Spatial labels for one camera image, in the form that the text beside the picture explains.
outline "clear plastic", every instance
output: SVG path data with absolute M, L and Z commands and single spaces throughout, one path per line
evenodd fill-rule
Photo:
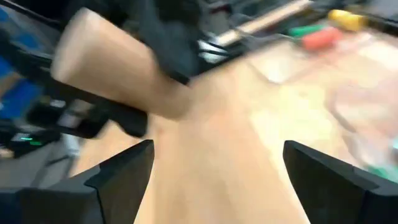
M 398 77 L 374 86 L 346 85 L 330 98 L 330 113 L 342 137 L 363 168 L 398 182 Z

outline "yellow object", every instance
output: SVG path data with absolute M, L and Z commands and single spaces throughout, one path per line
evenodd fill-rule
M 332 10 L 329 12 L 328 18 L 350 31 L 360 31 L 366 25 L 366 17 L 344 10 Z

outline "green light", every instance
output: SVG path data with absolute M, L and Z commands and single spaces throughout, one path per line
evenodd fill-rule
M 41 146 L 42 145 L 41 142 L 30 142 L 30 144 L 33 146 Z

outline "black machine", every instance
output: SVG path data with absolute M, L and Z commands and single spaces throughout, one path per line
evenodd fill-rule
M 284 161 L 310 223 L 397 223 L 398 184 L 294 141 Z

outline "wooden table surface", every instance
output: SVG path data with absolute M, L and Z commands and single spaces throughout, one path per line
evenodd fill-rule
M 279 42 L 194 80 L 182 119 L 150 117 L 155 164 L 135 223 L 308 223 L 284 167 L 284 141 L 356 163 L 325 105 L 344 83 L 368 86 L 396 73 L 374 56 L 382 40 L 372 38 L 348 34 L 312 56 Z M 279 66 L 266 66 L 270 60 Z M 290 67 L 293 61 L 300 63 Z M 375 69 L 383 75 L 369 72 Z M 286 74 L 284 83 L 268 80 Z M 109 123 L 86 142 L 75 174 L 139 141 Z

